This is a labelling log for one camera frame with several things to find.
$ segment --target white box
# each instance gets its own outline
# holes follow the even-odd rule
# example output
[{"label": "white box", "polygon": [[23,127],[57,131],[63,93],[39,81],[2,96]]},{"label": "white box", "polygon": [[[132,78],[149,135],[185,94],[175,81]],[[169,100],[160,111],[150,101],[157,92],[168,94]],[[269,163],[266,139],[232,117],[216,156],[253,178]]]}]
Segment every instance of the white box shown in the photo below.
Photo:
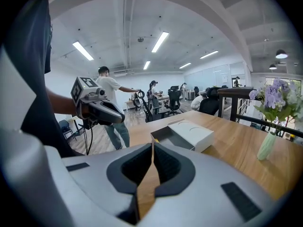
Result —
[{"label": "white box", "polygon": [[185,119],[168,123],[168,127],[191,144],[195,151],[202,152],[214,143],[214,132]]}]

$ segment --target black railing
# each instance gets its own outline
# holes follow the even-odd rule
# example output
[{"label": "black railing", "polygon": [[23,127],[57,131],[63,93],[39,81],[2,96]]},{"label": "black railing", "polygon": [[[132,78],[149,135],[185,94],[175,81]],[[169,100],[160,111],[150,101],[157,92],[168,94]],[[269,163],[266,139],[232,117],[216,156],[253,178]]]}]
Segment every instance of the black railing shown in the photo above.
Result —
[{"label": "black railing", "polygon": [[[250,121],[253,123],[258,123],[264,126],[270,127],[270,122],[261,120],[261,119],[256,119],[248,116],[242,115],[244,112],[246,112],[248,103],[243,106],[241,103],[241,109],[240,112],[238,113],[238,102],[239,99],[250,99],[250,92],[253,90],[252,87],[241,87],[241,88],[222,88],[218,90],[219,94],[219,113],[218,117],[222,118],[223,110],[224,110],[224,101],[226,97],[231,97],[232,98],[232,109],[231,109],[231,117],[230,120],[236,122],[237,119],[240,120],[246,120]],[[303,132],[293,130],[287,127],[279,127],[281,131],[293,134],[295,136],[303,138]]]}]

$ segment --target desk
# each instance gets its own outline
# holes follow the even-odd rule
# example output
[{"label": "desk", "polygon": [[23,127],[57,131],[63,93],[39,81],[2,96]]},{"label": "desk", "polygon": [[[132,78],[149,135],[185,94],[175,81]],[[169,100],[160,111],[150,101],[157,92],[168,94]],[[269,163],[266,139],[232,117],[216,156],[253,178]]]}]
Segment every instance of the desk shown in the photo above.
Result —
[{"label": "desk", "polygon": [[125,104],[126,104],[126,111],[127,112],[128,112],[128,109],[135,108],[134,103],[132,101],[127,101],[127,102],[125,102]]},{"label": "desk", "polygon": [[186,91],[185,93],[186,93],[185,95],[187,96],[188,100],[194,100],[195,92]]},{"label": "desk", "polygon": [[[169,118],[129,128],[130,145],[151,142],[150,133],[167,126],[168,122],[185,118],[214,131],[214,145],[203,153],[221,159],[256,181],[273,199],[293,189],[303,170],[303,148],[277,138],[268,160],[257,160],[257,153],[266,133],[226,119],[189,111]],[[154,203],[154,188],[160,185],[158,172],[152,163],[138,187],[140,216]]]},{"label": "desk", "polygon": [[74,117],[72,117],[72,118],[66,120],[67,122],[69,122],[69,121],[74,121],[74,124],[75,124],[76,129],[77,129],[77,133],[74,133],[75,136],[79,136],[79,135],[81,135],[81,134],[83,133],[83,132],[81,132],[81,131],[79,130],[79,128],[78,128],[78,126],[77,126],[77,122],[76,122],[77,119],[79,119],[79,118],[78,118],[77,116],[74,116]]}]

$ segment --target white device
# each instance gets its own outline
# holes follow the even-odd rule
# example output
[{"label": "white device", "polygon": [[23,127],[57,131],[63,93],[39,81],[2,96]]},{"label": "white device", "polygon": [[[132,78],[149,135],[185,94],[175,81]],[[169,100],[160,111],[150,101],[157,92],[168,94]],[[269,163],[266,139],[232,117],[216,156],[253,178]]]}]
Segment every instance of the white device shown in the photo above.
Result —
[{"label": "white device", "polygon": [[[98,123],[121,123],[125,119],[124,113],[107,100],[105,90],[92,78],[77,77],[71,89],[71,96],[76,105],[77,116],[86,120],[83,121],[86,129]],[[88,106],[89,114],[82,115],[83,105]]]},{"label": "white device", "polygon": [[185,139],[194,151],[202,152],[214,143],[214,132],[185,119],[168,123],[176,134]]}]

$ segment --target glass vase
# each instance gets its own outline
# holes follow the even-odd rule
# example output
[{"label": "glass vase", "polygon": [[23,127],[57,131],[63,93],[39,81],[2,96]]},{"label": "glass vase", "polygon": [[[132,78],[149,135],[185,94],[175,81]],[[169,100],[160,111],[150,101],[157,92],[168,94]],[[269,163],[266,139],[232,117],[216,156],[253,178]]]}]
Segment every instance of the glass vase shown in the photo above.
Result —
[{"label": "glass vase", "polygon": [[271,153],[275,141],[276,141],[276,135],[272,133],[268,133],[259,149],[257,155],[258,160],[263,161],[266,159],[266,157]]}]

